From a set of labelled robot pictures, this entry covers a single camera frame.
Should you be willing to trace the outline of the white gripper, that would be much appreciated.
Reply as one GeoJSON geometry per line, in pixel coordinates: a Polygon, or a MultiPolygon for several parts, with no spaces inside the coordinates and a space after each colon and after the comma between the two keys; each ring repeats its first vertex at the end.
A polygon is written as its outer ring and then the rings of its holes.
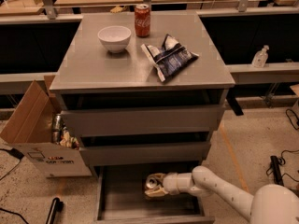
{"type": "Polygon", "coordinates": [[[167,194],[178,195],[180,191],[178,189],[178,173],[156,173],[149,175],[150,180],[163,181],[163,187],[157,186],[153,189],[147,189],[145,194],[150,198],[159,198],[167,194]]]}

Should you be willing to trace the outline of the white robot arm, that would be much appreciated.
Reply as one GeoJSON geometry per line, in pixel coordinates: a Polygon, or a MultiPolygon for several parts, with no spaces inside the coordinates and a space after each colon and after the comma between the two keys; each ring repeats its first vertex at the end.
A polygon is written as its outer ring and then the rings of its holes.
{"type": "Polygon", "coordinates": [[[146,179],[145,194],[148,197],[180,193],[195,197],[216,193],[249,224],[299,224],[298,196],[277,184],[265,185],[251,195],[205,166],[196,166],[190,173],[151,174],[146,179]]]}

